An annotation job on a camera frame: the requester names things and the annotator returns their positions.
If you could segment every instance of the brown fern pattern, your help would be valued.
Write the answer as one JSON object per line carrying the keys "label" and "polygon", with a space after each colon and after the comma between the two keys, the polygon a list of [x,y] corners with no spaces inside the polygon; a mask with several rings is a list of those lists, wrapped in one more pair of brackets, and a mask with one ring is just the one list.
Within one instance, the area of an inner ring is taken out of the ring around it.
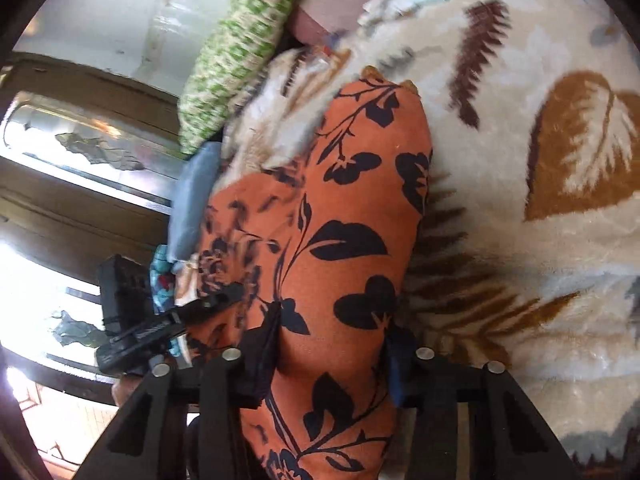
{"label": "brown fern pattern", "polygon": [[640,95],[612,89],[596,72],[564,74],[536,117],[528,173],[526,221],[632,197],[640,189]]}
{"label": "brown fern pattern", "polygon": [[[459,205],[447,206],[456,193],[446,186],[447,177],[431,178],[433,192],[407,270],[399,322],[454,362],[497,360],[511,367],[504,339],[552,321],[580,292],[524,301],[493,272],[473,266],[473,258],[459,247],[466,233],[449,229],[443,234],[443,227],[466,214]],[[411,305],[412,299],[423,306]]]}
{"label": "brown fern pattern", "polygon": [[484,65],[490,64],[489,56],[496,56],[495,49],[502,46],[502,38],[506,37],[503,29],[511,25],[507,6],[501,0],[478,2],[465,13],[469,26],[460,45],[455,74],[449,82],[449,106],[458,110],[463,123],[477,130],[480,117],[471,101],[478,92]]}

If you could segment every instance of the window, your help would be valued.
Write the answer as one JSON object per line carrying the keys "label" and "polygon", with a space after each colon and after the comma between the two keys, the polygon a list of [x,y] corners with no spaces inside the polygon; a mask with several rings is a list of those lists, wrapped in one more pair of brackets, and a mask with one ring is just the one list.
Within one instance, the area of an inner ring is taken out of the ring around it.
{"label": "window", "polygon": [[[95,346],[106,337],[100,288],[30,262],[5,244],[0,244],[0,275],[2,345],[43,364],[99,374]],[[98,332],[91,333],[91,326]]]}
{"label": "window", "polygon": [[69,105],[19,92],[0,126],[0,155],[168,214],[184,163],[179,145]]}

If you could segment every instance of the black clamp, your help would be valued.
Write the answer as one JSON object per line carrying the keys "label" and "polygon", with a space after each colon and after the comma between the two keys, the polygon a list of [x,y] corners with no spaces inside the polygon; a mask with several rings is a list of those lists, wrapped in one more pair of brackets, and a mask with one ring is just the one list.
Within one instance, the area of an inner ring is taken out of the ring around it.
{"label": "black clamp", "polygon": [[458,404],[468,406],[472,480],[579,480],[580,475],[504,365],[452,364],[392,325],[385,339],[389,391],[417,408],[406,480],[452,480],[458,470]]}
{"label": "black clamp", "polygon": [[148,371],[148,362],[164,354],[169,341],[186,332],[188,324],[201,322],[213,314],[242,300],[244,286],[231,283],[216,294],[195,300],[185,306],[176,306],[161,314],[141,320],[140,323],[112,337],[95,351],[98,368],[107,375]]}
{"label": "black clamp", "polygon": [[[202,368],[148,373],[89,452],[76,480],[250,480],[252,466],[238,408],[268,394],[278,355],[280,305]],[[200,405],[196,438],[186,437],[189,404]]]}

